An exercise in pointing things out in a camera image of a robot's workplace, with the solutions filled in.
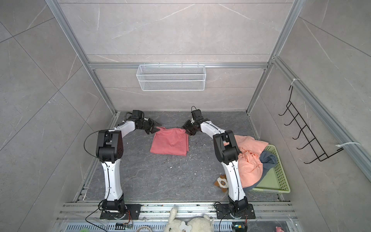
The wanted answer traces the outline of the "dark pink t-shirt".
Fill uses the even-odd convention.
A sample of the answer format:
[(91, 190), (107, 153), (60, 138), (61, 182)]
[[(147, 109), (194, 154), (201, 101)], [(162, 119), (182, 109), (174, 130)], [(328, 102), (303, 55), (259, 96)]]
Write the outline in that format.
[(150, 152), (160, 155), (186, 156), (189, 151), (189, 138), (185, 129), (162, 128), (155, 133)]

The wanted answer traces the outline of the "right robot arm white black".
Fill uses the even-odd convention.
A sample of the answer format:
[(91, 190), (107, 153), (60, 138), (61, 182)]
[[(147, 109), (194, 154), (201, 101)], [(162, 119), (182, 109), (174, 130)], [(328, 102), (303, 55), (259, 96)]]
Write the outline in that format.
[(214, 125), (212, 121), (202, 116), (200, 109), (191, 107), (192, 119), (188, 120), (183, 128), (186, 133), (193, 136), (201, 131), (213, 139), (214, 151), (217, 160), (222, 164), (229, 193), (228, 204), (217, 204), (215, 208), (219, 219), (246, 218), (255, 219), (253, 206), (243, 190), (238, 170), (238, 155), (240, 150), (234, 133), (231, 130), (224, 130)]

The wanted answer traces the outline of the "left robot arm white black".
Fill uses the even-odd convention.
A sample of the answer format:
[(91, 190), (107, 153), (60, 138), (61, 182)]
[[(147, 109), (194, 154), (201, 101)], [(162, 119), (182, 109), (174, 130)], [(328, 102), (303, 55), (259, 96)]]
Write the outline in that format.
[(98, 132), (96, 157), (104, 171), (105, 196), (99, 203), (100, 219), (121, 220), (131, 219), (129, 212), (139, 213), (140, 205), (125, 205), (124, 194), (120, 181), (120, 161), (123, 157), (123, 138), (135, 130), (143, 130), (147, 134), (159, 131), (161, 124), (146, 118), (143, 111), (128, 112), (129, 117), (112, 129)]

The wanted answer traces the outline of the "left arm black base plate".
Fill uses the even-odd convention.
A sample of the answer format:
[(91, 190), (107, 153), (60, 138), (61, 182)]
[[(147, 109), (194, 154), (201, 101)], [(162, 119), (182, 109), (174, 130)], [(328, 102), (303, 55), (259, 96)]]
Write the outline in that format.
[(139, 219), (139, 215), (141, 212), (141, 204), (128, 204), (126, 205), (126, 211), (124, 213), (120, 213), (118, 211), (107, 211), (103, 210), (100, 215), (100, 219), (106, 220), (128, 220), (131, 219)]

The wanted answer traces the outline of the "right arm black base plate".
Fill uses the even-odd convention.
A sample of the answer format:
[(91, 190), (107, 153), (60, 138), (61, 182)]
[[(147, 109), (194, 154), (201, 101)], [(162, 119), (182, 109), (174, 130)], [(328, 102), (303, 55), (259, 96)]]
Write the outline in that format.
[(218, 219), (256, 219), (252, 204), (239, 210), (232, 210), (229, 204), (214, 203), (214, 208)]

